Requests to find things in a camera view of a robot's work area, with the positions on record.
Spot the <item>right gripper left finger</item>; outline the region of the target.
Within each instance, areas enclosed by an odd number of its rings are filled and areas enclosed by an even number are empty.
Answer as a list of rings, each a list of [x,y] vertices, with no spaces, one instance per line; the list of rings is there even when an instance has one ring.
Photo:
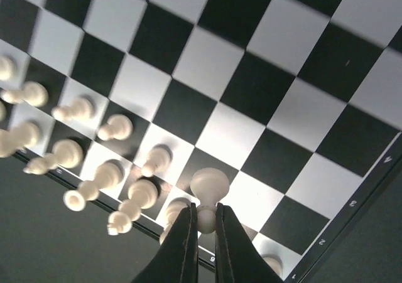
[[[181,210],[155,257],[133,279],[133,282],[191,283],[197,281],[197,209],[192,203]]]

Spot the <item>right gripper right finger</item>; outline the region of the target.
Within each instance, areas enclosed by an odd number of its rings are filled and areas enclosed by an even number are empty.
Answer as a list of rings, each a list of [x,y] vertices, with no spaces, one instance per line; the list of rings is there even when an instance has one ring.
[[[282,282],[263,260],[233,209],[217,204],[215,230],[216,282]]]

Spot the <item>white rook corner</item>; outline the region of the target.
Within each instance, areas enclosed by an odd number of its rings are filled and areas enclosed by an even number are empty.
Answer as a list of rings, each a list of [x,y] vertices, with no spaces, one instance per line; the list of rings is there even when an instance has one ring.
[[[276,275],[282,278],[283,264],[279,257],[265,256],[263,260],[269,265],[269,267],[276,273]]]

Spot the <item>white king side piece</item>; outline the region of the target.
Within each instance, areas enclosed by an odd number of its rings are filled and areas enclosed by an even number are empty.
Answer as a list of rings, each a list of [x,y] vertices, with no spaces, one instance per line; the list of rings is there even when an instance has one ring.
[[[160,235],[159,243],[162,245],[169,231],[171,230],[175,220],[180,214],[181,210],[190,205],[190,201],[187,198],[176,198],[172,200],[165,210],[166,227]]]

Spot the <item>white chess piece front row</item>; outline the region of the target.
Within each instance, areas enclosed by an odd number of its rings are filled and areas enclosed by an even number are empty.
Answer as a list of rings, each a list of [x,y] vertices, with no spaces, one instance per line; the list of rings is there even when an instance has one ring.
[[[141,217],[142,210],[155,205],[159,192],[154,183],[148,179],[139,179],[128,188],[128,199],[108,217],[107,232],[115,236],[129,232],[133,222]]]

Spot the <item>white pawn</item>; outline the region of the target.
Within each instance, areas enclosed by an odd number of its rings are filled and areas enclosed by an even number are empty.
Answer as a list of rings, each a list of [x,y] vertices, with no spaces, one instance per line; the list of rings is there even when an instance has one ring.
[[[215,168],[203,168],[193,175],[190,189],[200,201],[197,207],[197,228],[200,233],[215,231],[217,203],[228,194],[229,186],[226,174]]]
[[[52,108],[51,114],[59,121],[87,121],[93,118],[94,112],[95,108],[90,100],[84,97],[77,97],[70,105],[61,105]]]
[[[23,169],[24,173],[42,175],[58,166],[71,169],[82,163],[84,152],[81,146],[71,140],[62,139],[54,143],[52,152],[43,157],[31,159]]]
[[[48,102],[48,92],[42,84],[29,81],[21,89],[2,90],[1,98],[9,104],[26,102],[34,107],[41,107]]]
[[[100,126],[97,137],[103,141],[112,139],[125,140],[133,132],[133,123],[123,114],[110,116],[107,122]]]

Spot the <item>white queen piece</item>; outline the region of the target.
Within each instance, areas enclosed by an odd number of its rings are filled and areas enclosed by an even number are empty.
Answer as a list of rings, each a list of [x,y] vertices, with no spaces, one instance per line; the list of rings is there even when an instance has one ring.
[[[171,164],[172,154],[167,147],[156,146],[152,148],[141,168],[141,174],[152,177],[158,173],[166,171]]]

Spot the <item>white knight piece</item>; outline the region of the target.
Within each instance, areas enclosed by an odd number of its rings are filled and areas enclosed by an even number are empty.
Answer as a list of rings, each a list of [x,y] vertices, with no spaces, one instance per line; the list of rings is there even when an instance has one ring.
[[[88,201],[99,197],[100,190],[112,188],[123,179],[119,166],[106,162],[97,167],[92,180],[82,181],[76,190],[66,191],[63,195],[65,206],[72,211],[82,211]]]

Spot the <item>black and white chessboard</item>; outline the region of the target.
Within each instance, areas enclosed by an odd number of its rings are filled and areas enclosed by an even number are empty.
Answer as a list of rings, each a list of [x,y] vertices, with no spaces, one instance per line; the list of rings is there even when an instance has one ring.
[[[34,81],[48,102],[5,104],[4,130],[24,121],[41,141],[79,143],[83,162],[50,178],[78,186],[115,162],[122,181],[98,200],[117,208],[149,151],[167,147],[160,195],[135,222],[156,234],[176,198],[196,201],[192,176],[221,170],[232,207],[285,282],[304,282],[401,157],[401,0],[1,0],[3,90]],[[77,97],[87,121],[56,120]],[[103,141],[114,114],[133,123]]]

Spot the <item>white pawn corner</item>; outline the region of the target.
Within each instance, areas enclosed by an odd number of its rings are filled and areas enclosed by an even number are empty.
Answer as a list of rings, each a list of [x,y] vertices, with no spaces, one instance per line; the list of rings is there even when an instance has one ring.
[[[0,57],[0,79],[7,81],[13,78],[15,72],[15,64],[8,56]]]

